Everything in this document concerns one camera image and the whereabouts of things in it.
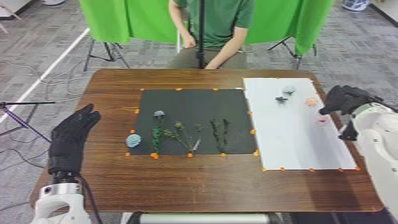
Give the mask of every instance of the small figurine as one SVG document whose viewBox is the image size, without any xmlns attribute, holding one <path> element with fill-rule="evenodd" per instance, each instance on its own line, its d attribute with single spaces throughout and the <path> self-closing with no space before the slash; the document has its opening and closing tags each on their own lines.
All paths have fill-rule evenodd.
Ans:
<svg viewBox="0 0 398 224">
<path fill-rule="evenodd" d="M 162 116 L 165 116 L 165 112 L 160 110 L 154 112 L 153 117 L 162 117 Z"/>
<path fill-rule="evenodd" d="M 286 86 L 282 89 L 282 93 L 290 96 L 293 95 L 295 91 L 297 91 L 295 86 Z"/>
<path fill-rule="evenodd" d="M 305 104 L 307 104 L 309 107 L 314 107 L 316 104 L 318 104 L 318 100 L 314 98 L 307 98 L 305 99 Z"/>
<path fill-rule="evenodd" d="M 329 121 L 329 116 L 318 114 L 316 120 L 320 123 L 325 123 Z"/>
<path fill-rule="evenodd" d="M 126 138 L 126 144 L 130 148 L 135 148 L 140 144 L 140 136 L 137 134 L 130 135 Z"/>
<path fill-rule="evenodd" d="M 284 102 L 288 101 L 288 98 L 284 98 L 284 97 L 281 96 L 281 97 L 275 98 L 275 101 L 277 101 L 279 103 L 284 103 Z"/>
</svg>

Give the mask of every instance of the blue object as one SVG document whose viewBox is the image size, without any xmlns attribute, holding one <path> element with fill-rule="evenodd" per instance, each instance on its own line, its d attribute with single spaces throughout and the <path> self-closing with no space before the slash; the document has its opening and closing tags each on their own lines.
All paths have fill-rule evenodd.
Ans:
<svg viewBox="0 0 398 224">
<path fill-rule="evenodd" d="M 128 144 L 128 147 L 133 148 L 138 146 L 140 144 L 140 136 L 137 134 L 131 134 L 126 138 L 126 144 Z"/>
<path fill-rule="evenodd" d="M 153 116 L 154 116 L 154 117 L 162 117 L 162 116 L 165 116 L 165 112 L 163 112 L 162 110 L 156 111 L 154 114 L 153 114 Z"/>
</svg>

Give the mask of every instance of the white board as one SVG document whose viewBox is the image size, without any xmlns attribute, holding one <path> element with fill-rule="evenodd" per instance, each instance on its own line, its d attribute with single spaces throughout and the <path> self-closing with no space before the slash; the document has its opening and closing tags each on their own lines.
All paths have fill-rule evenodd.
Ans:
<svg viewBox="0 0 398 224">
<path fill-rule="evenodd" d="M 316 119 L 323 103 L 313 81 L 305 78 L 249 78 L 243 82 L 263 168 L 355 169 L 330 116 L 325 123 Z M 297 89 L 291 96 L 282 93 L 286 86 Z M 275 100 L 281 96 L 288 98 L 284 103 Z M 314 107 L 305 105 L 307 98 L 318 100 Z"/>
</svg>

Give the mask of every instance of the person's hand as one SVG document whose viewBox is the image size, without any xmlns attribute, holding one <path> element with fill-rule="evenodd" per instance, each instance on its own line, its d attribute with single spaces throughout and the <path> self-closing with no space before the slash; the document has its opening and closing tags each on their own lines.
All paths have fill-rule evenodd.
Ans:
<svg viewBox="0 0 398 224">
<path fill-rule="evenodd" d="M 183 48 L 192 48 L 192 47 L 195 47 L 195 38 L 188 34 L 186 36 L 183 36 Z"/>
<path fill-rule="evenodd" d="M 83 145 L 101 115 L 92 112 L 94 105 L 89 104 L 82 110 L 66 118 L 51 132 L 48 173 L 59 171 L 80 174 L 83 161 Z"/>
<path fill-rule="evenodd" d="M 217 66 L 213 66 L 211 64 L 206 65 L 204 69 L 218 69 Z"/>
</svg>

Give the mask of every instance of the person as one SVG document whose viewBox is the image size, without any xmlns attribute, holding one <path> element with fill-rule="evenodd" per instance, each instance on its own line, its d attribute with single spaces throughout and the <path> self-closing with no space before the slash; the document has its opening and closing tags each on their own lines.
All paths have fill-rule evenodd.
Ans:
<svg viewBox="0 0 398 224">
<path fill-rule="evenodd" d="M 247 68 L 240 51 L 252 26 L 256 0 L 208 0 L 204 18 L 204 69 Z M 188 9 L 192 32 L 185 27 L 183 9 Z M 169 0 L 170 18 L 183 37 L 183 47 L 169 64 L 170 69 L 197 68 L 199 0 Z"/>
</svg>

